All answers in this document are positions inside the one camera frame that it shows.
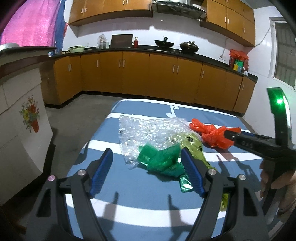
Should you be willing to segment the person's right hand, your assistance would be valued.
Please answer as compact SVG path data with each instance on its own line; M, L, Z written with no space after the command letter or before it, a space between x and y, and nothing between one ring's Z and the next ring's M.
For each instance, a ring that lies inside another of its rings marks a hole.
M262 169L262 172L260 174L260 177L261 177L260 197L264 197L266 194L267 183L269 182L269 174L267 173L267 161L263 160L260 163L259 168ZM285 196L280 201L277 217L280 219L282 223L286 223L295 209L295 200L296 200L295 170L291 170L283 173L281 176L279 176L276 180L274 180L271 183L270 188L276 190L276 189L281 189L283 187L287 187L287 192L285 193Z

